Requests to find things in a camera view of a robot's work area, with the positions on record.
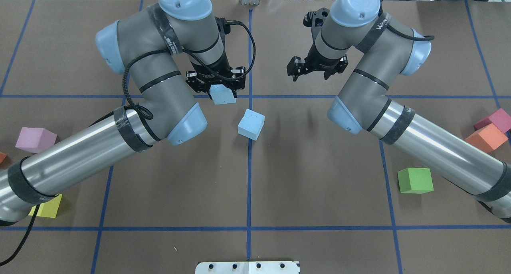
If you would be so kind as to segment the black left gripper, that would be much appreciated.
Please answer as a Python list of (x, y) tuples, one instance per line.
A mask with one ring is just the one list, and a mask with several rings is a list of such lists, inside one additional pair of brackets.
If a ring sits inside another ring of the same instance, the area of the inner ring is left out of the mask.
[(245, 89), (246, 67), (232, 68), (225, 53), (214, 63), (206, 64), (197, 53), (187, 53), (193, 70), (187, 71), (185, 82), (194, 92), (205, 93), (212, 99), (212, 87), (224, 86), (234, 99), (238, 98), (238, 90)]

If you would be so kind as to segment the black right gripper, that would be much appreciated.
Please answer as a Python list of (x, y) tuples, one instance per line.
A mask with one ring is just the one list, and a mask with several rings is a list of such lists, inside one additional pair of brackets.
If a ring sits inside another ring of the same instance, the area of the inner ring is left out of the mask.
[(286, 66), (286, 71), (287, 75), (292, 77), (295, 82), (299, 76), (315, 71), (322, 71), (324, 79), (327, 80), (333, 74), (343, 73), (348, 64), (346, 55), (330, 59), (320, 54), (316, 47), (311, 47), (306, 58), (292, 57)]

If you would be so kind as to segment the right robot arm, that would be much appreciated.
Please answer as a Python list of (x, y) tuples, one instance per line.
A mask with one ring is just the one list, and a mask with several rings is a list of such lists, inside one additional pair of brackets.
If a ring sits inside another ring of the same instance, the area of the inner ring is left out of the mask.
[(310, 11), (303, 25), (312, 45), (305, 59), (293, 57), (287, 74), (296, 80), (314, 71), (324, 78), (343, 73), (350, 49), (362, 56), (334, 98), (328, 118), (357, 134), (376, 136), (400, 149), (471, 196), (493, 216), (510, 223), (510, 164), (398, 103), (397, 87), (415, 79), (402, 96), (454, 116), (455, 110), (496, 101), (479, 53), (468, 1), (420, 1), (417, 16), (425, 35), (392, 15), (381, 0), (334, 0)]

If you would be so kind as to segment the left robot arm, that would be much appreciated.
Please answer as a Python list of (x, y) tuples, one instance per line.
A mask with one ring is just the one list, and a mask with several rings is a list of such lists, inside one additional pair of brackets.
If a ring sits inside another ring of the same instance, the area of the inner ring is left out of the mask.
[(224, 85), (236, 97), (251, 70), (230, 66), (232, 25), (245, 27), (214, 16), (211, 0), (158, 0), (97, 32), (97, 50), (122, 76), (126, 105), (2, 170), (1, 226), (162, 139), (177, 146), (201, 134), (207, 121), (192, 92)]

